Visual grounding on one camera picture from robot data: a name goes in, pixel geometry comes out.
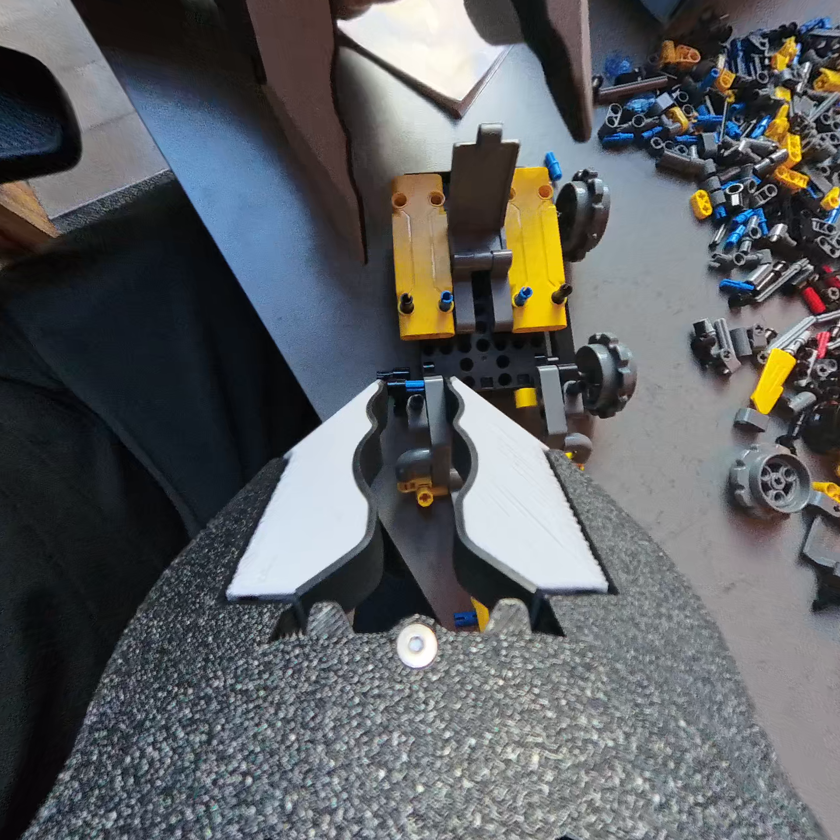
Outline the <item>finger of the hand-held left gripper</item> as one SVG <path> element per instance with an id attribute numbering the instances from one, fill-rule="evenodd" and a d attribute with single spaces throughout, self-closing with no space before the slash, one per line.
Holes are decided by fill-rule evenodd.
<path id="1" fill-rule="evenodd" d="M 351 255 L 367 261 L 364 207 L 340 117 L 337 44 L 328 1 L 248 1 L 265 89 L 313 199 Z"/>
<path id="2" fill-rule="evenodd" d="M 538 58 L 549 93 L 577 143 L 592 136 L 592 45 L 587 1 L 514 1 L 525 44 Z"/>

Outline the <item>yellow black brick vehicle model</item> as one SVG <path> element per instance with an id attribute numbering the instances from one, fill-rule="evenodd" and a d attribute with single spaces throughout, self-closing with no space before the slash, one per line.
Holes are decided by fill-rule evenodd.
<path id="1" fill-rule="evenodd" d="M 552 600 L 506 597 L 479 600 L 462 586 L 458 570 L 474 564 L 457 549 L 454 496 L 464 485 L 466 447 L 454 442 L 454 380 L 460 380 L 551 453 L 582 469 L 592 441 L 576 428 L 586 418 L 609 418 L 634 396 L 637 367 L 615 334 L 596 332 L 574 346 L 569 314 L 572 287 L 565 262 L 598 245 L 610 214 L 610 193 L 597 171 L 583 169 L 562 183 L 556 157 L 518 164 L 520 144 L 499 124 L 483 123 L 476 139 L 453 147 L 448 171 L 419 172 L 392 181 L 392 258 L 400 339 L 416 347 L 414 367 L 378 374 L 386 385 L 398 442 L 407 447 L 388 466 L 394 493 L 428 510 L 443 502 L 453 522 L 457 588 L 470 612 L 456 613 L 458 629 L 499 623 L 499 604 L 528 612 L 537 634 L 564 633 Z M 425 393 L 405 395 L 399 380 L 425 380 Z M 592 547 L 614 590 L 610 575 Z M 602 595 L 579 593 L 569 595 Z"/>

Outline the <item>grey desk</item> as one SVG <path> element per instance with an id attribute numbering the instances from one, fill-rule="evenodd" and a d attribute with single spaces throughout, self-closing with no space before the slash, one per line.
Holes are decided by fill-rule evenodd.
<path id="1" fill-rule="evenodd" d="M 27 838 L 826 838 L 701 599 L 565 457 L 614 590 L 554 597 L 558 637 L 230 602 L 285 455 L 152 588 Z"/>

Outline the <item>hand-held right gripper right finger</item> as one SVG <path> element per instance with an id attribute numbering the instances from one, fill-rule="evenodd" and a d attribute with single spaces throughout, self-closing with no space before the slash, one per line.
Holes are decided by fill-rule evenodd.
<path id="1" fill-rule="evenodd" d="M 548 457 L 549 449 L 509 416 L 454 380 L 454 442 L 465 446 L 464 485 L 454 496 L 462 586 L 479 600 L 607 593 L 608 580 Z"/>

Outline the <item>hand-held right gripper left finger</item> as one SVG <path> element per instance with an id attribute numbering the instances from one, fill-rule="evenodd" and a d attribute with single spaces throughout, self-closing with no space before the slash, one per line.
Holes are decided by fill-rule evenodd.
<path id="1" fill-rule="evenodd" d="M 382 467 L 383 383 L 374 381 L 288 450 L 241 556 L 230 602 L 359 605 L 383 571 L 371 484 Z"/>

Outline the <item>instruction booklet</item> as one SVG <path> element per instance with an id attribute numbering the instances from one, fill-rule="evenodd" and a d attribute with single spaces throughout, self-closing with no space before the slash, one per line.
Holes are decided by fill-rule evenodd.
<path id="1" fill-rule="evenodd" d="M 337 17 L 347 46 L 454 119 L 462 119 L 511 47 L 483 34 L 463 1 L 363 3 Z"/>

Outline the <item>grey sprocket wheel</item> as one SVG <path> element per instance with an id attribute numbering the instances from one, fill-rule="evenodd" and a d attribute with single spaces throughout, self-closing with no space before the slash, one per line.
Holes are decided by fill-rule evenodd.
<path id="1" fill-rule="evenodd" d="M 802 512 L 812 493 L 812 474 L 789 449 L 751 444 L 735 458 L 728 473 L 731 502 L 765 520 Z"/>

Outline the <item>pile of loose brick parts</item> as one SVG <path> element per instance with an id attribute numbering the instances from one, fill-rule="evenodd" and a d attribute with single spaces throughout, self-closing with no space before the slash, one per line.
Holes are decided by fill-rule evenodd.
<path id="1" fill-rule="evenodd" d="M 696 321 L 690 351 L 721 379 L 754 370 L 741 451 L 781 445 L 812 474 L 802 512 L 758 519 L 804 519 L 812 610 L 838 612 L 838 6 L 738 33 L 719 2 L 651 47 L 594 74 L 598 138 L 690 185 L 730 316 Z"/>

